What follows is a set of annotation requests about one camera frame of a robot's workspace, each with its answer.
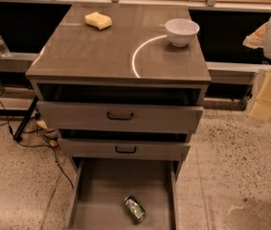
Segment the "grey drawer cabinet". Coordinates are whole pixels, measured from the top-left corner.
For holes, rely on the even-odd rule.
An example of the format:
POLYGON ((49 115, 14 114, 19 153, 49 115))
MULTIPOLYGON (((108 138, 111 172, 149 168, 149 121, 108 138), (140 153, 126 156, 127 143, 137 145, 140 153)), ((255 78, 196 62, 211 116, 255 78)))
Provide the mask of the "grey drawer cabinet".
MULTIPOLYGON (((75 4, 27 72, 39 101, 200 106, 211 81, 196 39, 173 46, 165 24, 184 6, 75 4), (85 22, 92 12, 112 25, 85 22)), ((189 143, 194 132, 151 133, 56 129, 59 138, 189 143)))

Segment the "grey drawer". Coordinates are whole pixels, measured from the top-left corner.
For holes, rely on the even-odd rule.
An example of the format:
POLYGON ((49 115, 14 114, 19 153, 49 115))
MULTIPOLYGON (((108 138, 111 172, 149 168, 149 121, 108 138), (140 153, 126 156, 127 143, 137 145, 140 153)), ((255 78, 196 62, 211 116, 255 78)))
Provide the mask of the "grey drawer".
POLYGON ((64 230, 180 230, 172 163, 82 160, 64 230), (125 209, 128 196, 146 210, 142 222, 125 209))
POLYGON ((188 143, 135 142, 120 140, 91 140, 59 138, 58 144, 71 157, 93 157, 114 159, 183 161, 189 151, 188 143), (115 147, 137 147, 136 153, 122 154, 115 147))
POLYGON ((37 107, 49 127, 97 131, 151 133, 195 132, 203 113, 200 106, 39 101, 37 107), (108 120, 106 113, 133 113, 131 121, 108 120))

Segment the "grey top drawer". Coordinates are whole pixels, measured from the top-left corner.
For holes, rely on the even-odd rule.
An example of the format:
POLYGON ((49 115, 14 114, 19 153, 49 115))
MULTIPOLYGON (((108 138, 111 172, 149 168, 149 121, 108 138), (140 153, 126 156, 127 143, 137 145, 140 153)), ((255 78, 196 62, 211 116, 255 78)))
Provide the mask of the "grey top drawer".
POLYGON ((200 106, 39 101, 37 107, 49 127, 97 131, 151 133, 195 132, 203 113, 200 106), (133 113, 131 121, 108 120, 106 113, 133 113))

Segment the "black table leg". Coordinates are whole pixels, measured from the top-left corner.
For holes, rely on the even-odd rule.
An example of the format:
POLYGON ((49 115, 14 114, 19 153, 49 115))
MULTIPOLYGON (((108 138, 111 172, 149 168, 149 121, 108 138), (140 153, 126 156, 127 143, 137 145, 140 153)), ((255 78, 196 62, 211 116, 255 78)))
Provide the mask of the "black table leg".
POLYGON ((31 119, 31 116, 34 112, 34 109, 36 107, 36 103, 38 102, 38 97, 35 97, 34 100, 32 101, 29 109, 25 112, 25 115, 23 116, 23 119, 17 129, 17 131, 13 135, 13 140, 16 142, 20 142, 22 140, 21 134, 23 133, 23 130, 26 126, 26 124, 29 122, 31 119))

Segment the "white bowl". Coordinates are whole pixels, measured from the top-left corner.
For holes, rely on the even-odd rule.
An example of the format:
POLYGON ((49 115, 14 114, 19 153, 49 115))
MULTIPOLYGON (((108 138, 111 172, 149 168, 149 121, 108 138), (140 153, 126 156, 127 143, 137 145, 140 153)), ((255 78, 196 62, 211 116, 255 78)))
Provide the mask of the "white bowl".
POLYGON ((190 19, 176 18, 168 21, 165 29, 171 44, 185 47, 197 36, 200 27, 190 19))

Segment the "grey middle drawer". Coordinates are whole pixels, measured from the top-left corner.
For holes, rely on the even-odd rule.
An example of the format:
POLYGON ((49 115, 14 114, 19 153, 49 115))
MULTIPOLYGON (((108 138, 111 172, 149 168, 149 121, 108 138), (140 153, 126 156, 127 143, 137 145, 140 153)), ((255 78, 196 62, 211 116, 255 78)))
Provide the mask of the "grey middle drawer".
POLYGON ((188 143, 135 142, 120 140, 91 140, 59 138, 58 144, 71 157, 93 157, 114 159, 183 161, 189 151, 188 143), (115 147, 137 147, 136 153, 122 154, 115 147))

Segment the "plug cluster on floor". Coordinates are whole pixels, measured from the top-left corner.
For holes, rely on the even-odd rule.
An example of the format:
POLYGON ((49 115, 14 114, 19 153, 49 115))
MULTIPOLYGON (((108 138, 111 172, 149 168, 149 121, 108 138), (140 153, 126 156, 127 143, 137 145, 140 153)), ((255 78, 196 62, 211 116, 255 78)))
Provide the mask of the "plug cluster on floor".
POLYGON ((41 137, 52 148, 56 148, 58 146, 56 131, 53 128, 47 127, 46 123, 42 120, 37 121, 36 124, 37 132, 41 135, 41 137))

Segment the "yellow sponge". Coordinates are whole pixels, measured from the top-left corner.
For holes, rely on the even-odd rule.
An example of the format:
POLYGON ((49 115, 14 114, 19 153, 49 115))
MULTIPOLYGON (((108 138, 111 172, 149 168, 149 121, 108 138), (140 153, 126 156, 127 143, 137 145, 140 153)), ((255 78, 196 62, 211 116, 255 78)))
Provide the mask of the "yellow sponge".
POLYGON ((100 14, 97 11, 85 15, 84 18, 88 25, 93 26, 100 31, 112 25, 112 19, 109 16, 100 14))

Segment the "green soda can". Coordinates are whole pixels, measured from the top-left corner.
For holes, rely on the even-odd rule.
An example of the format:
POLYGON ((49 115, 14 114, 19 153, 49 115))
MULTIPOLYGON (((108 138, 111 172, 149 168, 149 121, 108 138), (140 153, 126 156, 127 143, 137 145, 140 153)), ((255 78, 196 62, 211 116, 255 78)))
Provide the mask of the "green soda can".
POLYGON ((129 195, 124 199, 124 207, 137 223, 145 219, 146 210, 133 195, 129 195))

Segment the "grey bottom drawer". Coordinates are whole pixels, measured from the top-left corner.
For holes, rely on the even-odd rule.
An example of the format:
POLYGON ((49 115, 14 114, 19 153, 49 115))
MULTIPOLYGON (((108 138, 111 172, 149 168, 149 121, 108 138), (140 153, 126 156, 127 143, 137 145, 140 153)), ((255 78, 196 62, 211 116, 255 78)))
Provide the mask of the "grey bottom drawer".
POLYGON ((64 230, 180 230, 172 163, 82 160, 64 230), (142 222, 125 209, 128 196, 146 210, 142 222))

